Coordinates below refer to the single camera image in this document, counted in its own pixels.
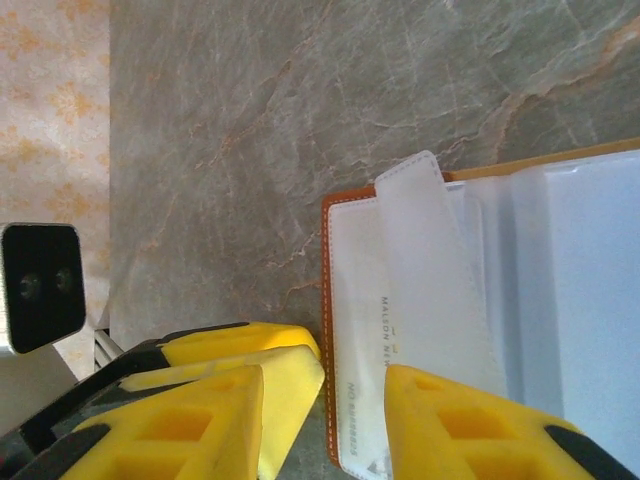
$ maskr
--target floral wallpaper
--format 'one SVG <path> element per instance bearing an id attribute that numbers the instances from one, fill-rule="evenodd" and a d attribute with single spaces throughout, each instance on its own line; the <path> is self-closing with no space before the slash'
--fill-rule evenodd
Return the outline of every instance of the floral wallpaper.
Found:
<path id="1" fill-rule="evenodd" d="M 82 243 L 87 323 L 109 292 L 108 0 L 0 2 L 0 223 L 72 223 Z M 93 332 L 56 344 L 93 371 Z"/>

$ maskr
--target marble veining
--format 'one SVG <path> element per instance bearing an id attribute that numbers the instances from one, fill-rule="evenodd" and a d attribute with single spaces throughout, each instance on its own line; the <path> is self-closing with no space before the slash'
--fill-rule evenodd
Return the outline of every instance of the marble veining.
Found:
<path id="1" fill-rule="evenodd" d="M 320 329 L 320 202 L 640 135 L 640 3 L 111 2 L 112 335 Z M 314 408 L 282 478 L 346 478 Z"/>

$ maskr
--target marble surface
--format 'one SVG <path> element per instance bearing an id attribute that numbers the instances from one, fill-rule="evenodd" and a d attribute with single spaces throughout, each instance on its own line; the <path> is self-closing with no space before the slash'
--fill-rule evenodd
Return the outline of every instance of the marble surface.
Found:
<path id="1" fill-rule="evenodd" d="M 112 335 L 320 327 L 320 202 L 640 135 L 640 2 L 111 2 Z M 314 408 L 282 478 L 346 478 Z"/>

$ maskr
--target gray marble countertop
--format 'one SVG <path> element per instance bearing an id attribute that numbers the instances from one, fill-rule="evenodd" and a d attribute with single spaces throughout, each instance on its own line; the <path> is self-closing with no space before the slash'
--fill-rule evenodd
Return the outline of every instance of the gray marble countertop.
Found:
<path id="1" fill-rule="evenodd" d="M 638 136 L 639 68 L 637 0 L 112 0 L 112 336 L 318 337 L 324 195 Z M 281 477 L 347 477 L 320 405 Z"/>

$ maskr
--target camera lens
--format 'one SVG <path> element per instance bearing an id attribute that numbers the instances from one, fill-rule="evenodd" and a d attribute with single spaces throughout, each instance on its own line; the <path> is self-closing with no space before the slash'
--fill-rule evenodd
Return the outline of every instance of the camera lens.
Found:
<path id="1" fill-rule="evenodd" d="M 35 273 L 29 273 L 20 280 L 20 296 L 25 300 L 35 301 L 40 296 L 41 281 Z"/>
<path id="2" fill-rule="evenodd" d="M 56 287 L 62 293 L 70 293 L 73 289 L 73 276 L 71 270 L 68 268 L 62 268 L 56 273 Z"/>

